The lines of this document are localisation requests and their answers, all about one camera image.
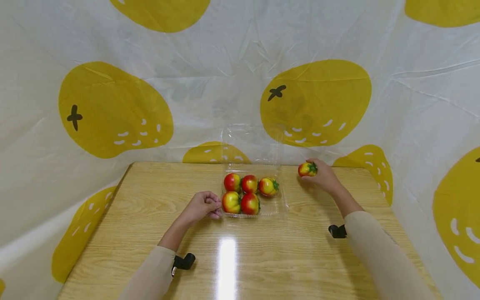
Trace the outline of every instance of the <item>left hand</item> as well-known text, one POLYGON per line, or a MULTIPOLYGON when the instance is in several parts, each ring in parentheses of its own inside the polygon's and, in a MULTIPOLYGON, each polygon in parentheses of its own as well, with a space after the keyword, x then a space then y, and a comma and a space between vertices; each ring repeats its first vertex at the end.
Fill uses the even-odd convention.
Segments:
POLYGON ((220 219, 222 216, 220 206, 220 198, 214 193, 210 191, 198 192, 182 211, 179 220, 192 226, 205 216, 209 216, 212 219, 220 219))

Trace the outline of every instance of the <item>right hand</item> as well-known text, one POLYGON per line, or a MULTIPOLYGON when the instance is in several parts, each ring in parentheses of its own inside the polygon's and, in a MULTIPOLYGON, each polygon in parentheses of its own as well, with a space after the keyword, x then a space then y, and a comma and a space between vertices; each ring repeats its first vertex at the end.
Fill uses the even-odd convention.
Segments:
POLYGON ((331 166, 316 158, 307 159, 307 162, 317 165, 317 175, 303 176, 301 179, 318 185, 325 192, 332 194, 342 188, 331 166))

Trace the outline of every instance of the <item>arm sleeve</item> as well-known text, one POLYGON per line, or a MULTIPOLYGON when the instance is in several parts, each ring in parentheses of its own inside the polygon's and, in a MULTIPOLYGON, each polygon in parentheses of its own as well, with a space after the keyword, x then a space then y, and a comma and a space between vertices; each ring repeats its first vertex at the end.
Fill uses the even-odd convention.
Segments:
POLYGON ((345 229, 354 253, 370 271, 381 299, 434 299, 400 246, 369 213, 348 214, 345 229))
POLYGON ((172 282, 174 260, 174 251, 156 246, 133 274, 119 300, 161 299, 172 282))

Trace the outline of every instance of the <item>black cross mark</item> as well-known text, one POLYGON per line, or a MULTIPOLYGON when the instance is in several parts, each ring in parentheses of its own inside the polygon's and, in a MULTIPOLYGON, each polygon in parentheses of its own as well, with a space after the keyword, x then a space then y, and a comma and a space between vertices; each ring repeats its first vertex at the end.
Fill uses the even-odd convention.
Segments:
POLYGON ((72 105, 72 111, 70 112, 70 115, 67 117, 68 122, 72 122, 73 127, 75 128, 75 131, 78 131, 78 123, 77 121, 80 121, 83 119, 83 116, 81 114, 77 114, 77 106, 75 104, 72 105))
POLYGON ((281 86, 279 86, 278 88, 273 88, 273 89, 271 89, 270 92, 271 92, 272 94, 270 95, 270 97, 268 97, 268 101, 272 100, 275 96, 281 98, 281 97, 283 96, 283 95, 282 95, 282 91, 283 91, 284 89, 286 89, 286 88, 287 88, 286 85, 281 85, 281 86))

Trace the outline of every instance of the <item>yellow-red tomato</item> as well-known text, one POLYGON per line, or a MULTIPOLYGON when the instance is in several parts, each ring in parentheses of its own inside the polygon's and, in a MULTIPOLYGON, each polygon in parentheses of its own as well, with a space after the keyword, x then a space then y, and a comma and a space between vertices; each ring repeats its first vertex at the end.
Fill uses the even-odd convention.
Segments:
POLYGON ((222 197, 223 211, 230 214, 240 212, 239 194, 234 191, 226 192, 222 197))
POLYGON ((246 215, 256 215, 260 210, 260 201, 257 195, 248 193, 241 199, 241 211, 246 215))
POLYGON ((240 192, 240 176, 230 173, 223 179, 223 185, 227 191, 240 192))
POLYGON ((300 177, 317 175, 317 165, 309 162, 299 165, 299 175, 300 177))
POLYGON ((258 189, 258 179, 254 175, 247 175, 241 180, 241 188, 244 193, 256 193, 258 189))
POLYGON ((264 177, 258 182, 258 190, 265 197, 272 197, 278 192, 279 184, 270 177, 264 177))

